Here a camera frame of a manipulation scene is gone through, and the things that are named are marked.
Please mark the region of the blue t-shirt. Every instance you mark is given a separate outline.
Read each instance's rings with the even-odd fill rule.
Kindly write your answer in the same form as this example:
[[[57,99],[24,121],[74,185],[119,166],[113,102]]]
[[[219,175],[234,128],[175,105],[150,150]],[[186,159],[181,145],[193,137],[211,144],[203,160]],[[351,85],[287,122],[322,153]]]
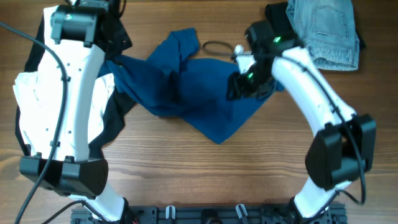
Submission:
[[[118,55],[103,63],[99,75],[113,74],[117,91],[152,114],[180,117],[221,144],[270,96],[228,100],[228,77],[238,66],[194,59],[199,47],[194,28],[172,31],[146,60]]]

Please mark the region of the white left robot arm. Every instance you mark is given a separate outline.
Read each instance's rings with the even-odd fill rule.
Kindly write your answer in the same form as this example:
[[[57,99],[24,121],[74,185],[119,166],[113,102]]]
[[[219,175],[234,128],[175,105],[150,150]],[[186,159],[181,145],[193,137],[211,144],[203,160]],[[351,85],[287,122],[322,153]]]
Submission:
[[[35,43],[13,87],[20,173],[84,205],[95,223],[132,223],[108,184],[105,144],[124,127],[133,101],[116,89],[105,60],[131,46],[119,1],[66,1],[44,9]]]

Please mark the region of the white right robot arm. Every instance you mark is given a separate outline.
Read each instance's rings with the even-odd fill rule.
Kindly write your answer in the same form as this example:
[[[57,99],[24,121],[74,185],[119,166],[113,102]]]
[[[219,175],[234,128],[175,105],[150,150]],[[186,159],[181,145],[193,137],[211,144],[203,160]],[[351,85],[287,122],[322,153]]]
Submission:
[[[239,70],[228,78],[226,97],[261,99],[282,85],[306,118],[314,139],[305,157],[308,179],[289,205],[292,223],[309,223],[323,215],[350,183],[358,180],[366,201],[366,172],[373,166],[376,122],[358,115],[314,66],[294,32],[277,35],[266,20],[245,31],[250,46],[237,46],[232,59]]]

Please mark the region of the black garment under white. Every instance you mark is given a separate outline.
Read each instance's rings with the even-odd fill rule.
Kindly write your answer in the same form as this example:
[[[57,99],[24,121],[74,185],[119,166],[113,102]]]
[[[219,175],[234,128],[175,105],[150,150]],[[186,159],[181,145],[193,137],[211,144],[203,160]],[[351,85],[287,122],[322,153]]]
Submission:
[[[35,37],[39,42],[44,42],[44,17],[42,16],[37,35]],[[41,61],[45,50],[37,44],[33,44],[29,58],[27,59],[24,67],[24,72],[28,74],[36,72],[38,70],[39,62]],[[107,68],[101,68],[101,72],[96,81],[105,81],[105,77],[110,77],[114,80],[111,72],[107,71]],[[136,102],[131,99],[126,93],[120,93],[115,87],[111,87],[113,90],[109,96],[103,96],[105,103],[101,105],[104,109],[97,109],[94,115],[90,115],[89,122],[89,133],[92,134],[89,137],[89,148],[90,158],[92,159],[103,159],[102,147],[112,142],[118,134],[125,127],[124,116],[132,109]],[[22,131],[20,125],[20,108],[16,108],[16,121],[15,121],[15,136],[19,142],[22,152],[25,156],[30,155],[30,146],[27,141],[22,138]]]

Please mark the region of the folded black garment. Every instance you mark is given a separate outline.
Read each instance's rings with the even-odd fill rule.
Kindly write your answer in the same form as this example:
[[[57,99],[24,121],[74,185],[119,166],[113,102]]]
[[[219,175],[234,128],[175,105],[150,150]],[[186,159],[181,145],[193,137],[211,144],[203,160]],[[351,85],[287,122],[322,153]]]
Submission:
[[[265,16],[277,33],[293,31],[310,49],[354,52],[366,48],[351,1],[300,0],[269,4]]]

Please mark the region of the light blue denim jeans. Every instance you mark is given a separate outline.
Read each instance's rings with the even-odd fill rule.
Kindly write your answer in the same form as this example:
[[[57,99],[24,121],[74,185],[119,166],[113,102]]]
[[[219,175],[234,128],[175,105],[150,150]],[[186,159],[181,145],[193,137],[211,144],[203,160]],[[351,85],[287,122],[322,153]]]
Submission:
[[[317,68],[358,69],[359,37],[351,0],[289,0],[285,12]]]

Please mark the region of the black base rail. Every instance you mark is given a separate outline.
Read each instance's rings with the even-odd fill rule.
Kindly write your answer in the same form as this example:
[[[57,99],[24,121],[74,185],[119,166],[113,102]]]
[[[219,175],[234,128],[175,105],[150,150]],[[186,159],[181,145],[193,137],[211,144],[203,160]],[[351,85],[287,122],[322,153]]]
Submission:
[[[130,207],[136,220],[134,223],[289,223],[287,204],[265,204],[261,206],[245,206],[247,215],[238,213],[235,207],[172,207],[155,206]],[[73,209],[70,223],[104,223],[94,218],[88,210]],[[325,214],[310,223],[347,224],[345,205],[334,203]]]

